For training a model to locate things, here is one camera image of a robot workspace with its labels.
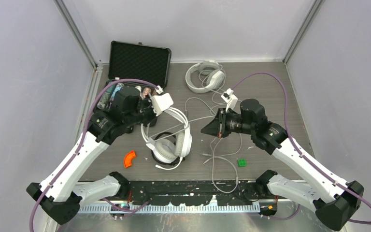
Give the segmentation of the white grey headphones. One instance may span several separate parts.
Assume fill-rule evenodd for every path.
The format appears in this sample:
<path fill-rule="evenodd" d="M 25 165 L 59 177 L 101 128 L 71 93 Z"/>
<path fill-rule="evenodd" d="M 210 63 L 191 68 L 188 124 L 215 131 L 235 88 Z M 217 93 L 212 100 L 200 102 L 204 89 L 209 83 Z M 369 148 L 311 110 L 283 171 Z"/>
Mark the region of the white grey headphones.
<path fill-rule="evenodd" d="M 165 111 L 183 126 L 176 133 L 162 131 L 155 136 L 149 136 L 149 126 L 141 124 L 141 134 L 146 146 L 150 149 L 152 157 L 156 160 L 156 168 L 171 171 L 176 169 L 186 156 L 189 155 L 193 137 L 191 135 L 190 121 L 180 110 L 170 107 Z"/>

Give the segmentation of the black wired headphones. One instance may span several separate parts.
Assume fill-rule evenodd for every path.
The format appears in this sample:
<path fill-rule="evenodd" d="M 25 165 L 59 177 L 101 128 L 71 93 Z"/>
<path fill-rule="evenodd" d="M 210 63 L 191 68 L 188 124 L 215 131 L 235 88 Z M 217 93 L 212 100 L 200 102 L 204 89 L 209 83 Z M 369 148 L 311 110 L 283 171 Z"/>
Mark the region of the black wired headphones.
<path fill-rule="evenodd" d="M 156 141 L 155 149 L 151 151 L 153 159 L 163 165 L 174 166 L 173 168 L 163 168 L 156 165 L 157 168 L 163 170 L 175 169 L 182 162 L 182 151 L 185 140 L 185 133 L 182 131 L 178 135 L 174 135 L 171 132 L 162 132 L 156 136 L 159 139 L 162 135 L 168 135 L 175 138 L 175 142 L 171 142 L 167 138 L 162 138 Z"/>

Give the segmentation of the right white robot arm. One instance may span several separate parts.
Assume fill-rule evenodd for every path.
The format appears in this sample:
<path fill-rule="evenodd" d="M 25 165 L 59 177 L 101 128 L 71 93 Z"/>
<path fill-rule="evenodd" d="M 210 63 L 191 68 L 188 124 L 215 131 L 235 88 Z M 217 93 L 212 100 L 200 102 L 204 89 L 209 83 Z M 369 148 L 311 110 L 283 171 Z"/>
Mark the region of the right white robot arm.
<path fill-rule="evenodd" d="M 257 194 L 290 199 L 316 214 L 328 228 L 340 231 L 359 209 L 364 187 L 356 180 L 340 178 L 303 150 L 279 124 L 268 120 L 265 108 L 255 99 L 240 104 L 240 112 L 225 108 L 217 111 L 214 119 L 201 129 L 201 133 L 226 138 L 232 132 L 247 134 L 256 147 L 279 159 L 306 184 L 286 179 L 275 171 L 267 170 L 256 179 Z"/>

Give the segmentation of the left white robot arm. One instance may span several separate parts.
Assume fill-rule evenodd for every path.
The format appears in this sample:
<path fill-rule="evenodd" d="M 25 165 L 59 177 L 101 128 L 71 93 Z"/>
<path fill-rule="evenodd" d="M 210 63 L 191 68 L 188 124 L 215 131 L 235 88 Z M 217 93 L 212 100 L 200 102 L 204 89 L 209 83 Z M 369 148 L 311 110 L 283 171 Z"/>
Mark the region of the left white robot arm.
<path fill-rule="evenodd" d="M 29 229 L 33 231 L 34 217 L 38 207 L 59 225 L 69 222 L 80 208 L 97 200 L 129 197 L 130 182 L 119 172 L 111 172 L 104 178 L 77 186 L 77 182 L 93 161 L 103 153 L 126 128 L 148 124 L 169 109 L 173 102 L 169 95 L 162 94 L 141 98 L 135 87 L 123 87 L 115 94 L 113 111 L 97 108 L 99 94 L 90 108 L 79 140 L 57 168 L 40 183 L 30 183 L 27 193 L 35 200 L 29 217 Z"/>

